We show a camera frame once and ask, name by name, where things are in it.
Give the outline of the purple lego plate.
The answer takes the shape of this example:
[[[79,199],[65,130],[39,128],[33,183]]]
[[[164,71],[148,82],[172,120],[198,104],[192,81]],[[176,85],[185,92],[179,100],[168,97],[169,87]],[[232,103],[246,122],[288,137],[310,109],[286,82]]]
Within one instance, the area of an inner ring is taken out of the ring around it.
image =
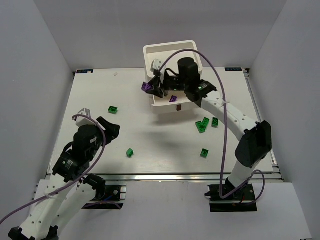
[[[151,90],[153,88],[153,86],[147,82],[143,82],[142,86],[141,86],[141,90],[144,92],[147,92],[149,90]]]

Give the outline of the white drawer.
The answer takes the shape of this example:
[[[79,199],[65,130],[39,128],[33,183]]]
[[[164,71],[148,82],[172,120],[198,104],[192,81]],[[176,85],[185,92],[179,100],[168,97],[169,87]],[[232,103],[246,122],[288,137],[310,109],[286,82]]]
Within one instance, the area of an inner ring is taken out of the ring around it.
[[[170,102],[171,96],[177,96],[176,102]],[[184,91],[169,91],[164,98],[149,96],[151,111],[156,115],[189,111],[199,107],[191,102]]]

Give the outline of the purple lego brick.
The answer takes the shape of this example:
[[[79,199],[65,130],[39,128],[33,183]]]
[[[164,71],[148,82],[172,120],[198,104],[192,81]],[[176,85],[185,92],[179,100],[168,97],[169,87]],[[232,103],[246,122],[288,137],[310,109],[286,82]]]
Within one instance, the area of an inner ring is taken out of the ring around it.
[[[169,102],[170,102],[170,103],[174,103],[174,102],[177,101],[177,98],[178,98],[177,96],[172,95],[171,98],[170,98],[170,100],[169,100]]]

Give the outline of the white three-drawer storage box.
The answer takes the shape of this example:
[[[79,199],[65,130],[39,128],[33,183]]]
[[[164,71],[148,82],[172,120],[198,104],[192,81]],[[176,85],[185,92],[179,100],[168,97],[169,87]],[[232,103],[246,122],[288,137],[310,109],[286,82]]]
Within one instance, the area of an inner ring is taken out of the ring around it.
[[[149,82],[154,74],[151,72],[151,64],[154,59],[162,60],[163,62],[167,60],[173,53],[183,50],[183,49],[193,49],[197,50],[196,42],[193,40],[184,40],[176,42],[167,42],[159,44],[151,44],[143,47],[143,55],[145,62],[145,81]],[[192,58],[198,65],[198,72],[202,74],[203,65],[200,56],[194,52],[186,51],[175,55],[166,64],[167,68],[172,69],[174,72],[178,72],[178,60],[182,58]]]

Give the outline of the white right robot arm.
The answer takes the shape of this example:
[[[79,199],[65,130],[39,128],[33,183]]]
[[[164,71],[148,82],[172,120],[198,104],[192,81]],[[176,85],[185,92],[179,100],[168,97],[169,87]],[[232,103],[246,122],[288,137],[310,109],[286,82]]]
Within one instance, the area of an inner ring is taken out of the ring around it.
[[[207,111],[224,124],[239,141],[235,150],[236,164],[225,182],[225,198],[247,185],[258,164],[272,150],[272,128],[267,121],[257,122],[227,102],[225,90],[217,90],[210,82],[201,79],[198,65],[191,57],[181,58],[178,72],[169,75],[165,62],[155,59],[150,70],[154,77],[148,82],[146,93],[164,98],[168,91],[183,91],[189,101]]]

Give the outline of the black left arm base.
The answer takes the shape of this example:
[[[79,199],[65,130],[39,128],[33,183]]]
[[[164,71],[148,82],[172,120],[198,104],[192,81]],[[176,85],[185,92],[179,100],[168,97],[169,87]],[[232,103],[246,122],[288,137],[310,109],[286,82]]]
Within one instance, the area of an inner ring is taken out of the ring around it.
[[[98,175],[90,174],[79,180],[77,189],[84,184],[90,185],[94,191],[94,198],[86,203],[82,209],[85,210],[121,210],[123,201],[126,199],[127,186],[109,184]]]

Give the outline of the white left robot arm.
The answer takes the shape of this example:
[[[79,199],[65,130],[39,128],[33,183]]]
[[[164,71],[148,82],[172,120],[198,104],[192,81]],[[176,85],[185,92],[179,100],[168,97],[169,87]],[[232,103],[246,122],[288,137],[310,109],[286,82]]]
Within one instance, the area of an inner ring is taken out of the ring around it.
[[[91,200],[106,202],[106,181],[91,174],[105,147],[117,139],[121,127],[98,117],[73,116],[78,127],[59,159],[44,195],[30,202],[35,205],[27,219],[13,227],[12,240],[57,240],[69,221]]]

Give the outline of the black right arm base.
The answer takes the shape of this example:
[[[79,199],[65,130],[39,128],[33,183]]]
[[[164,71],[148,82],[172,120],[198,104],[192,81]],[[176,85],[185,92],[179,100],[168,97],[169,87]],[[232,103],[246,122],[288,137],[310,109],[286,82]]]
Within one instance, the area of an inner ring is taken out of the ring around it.
[[[247,184],[227,198],[219,195],[220,185],[208,185],[204,196],[209,200],[211,213],[247,213],[257,212],[256,195],[252,184]]]

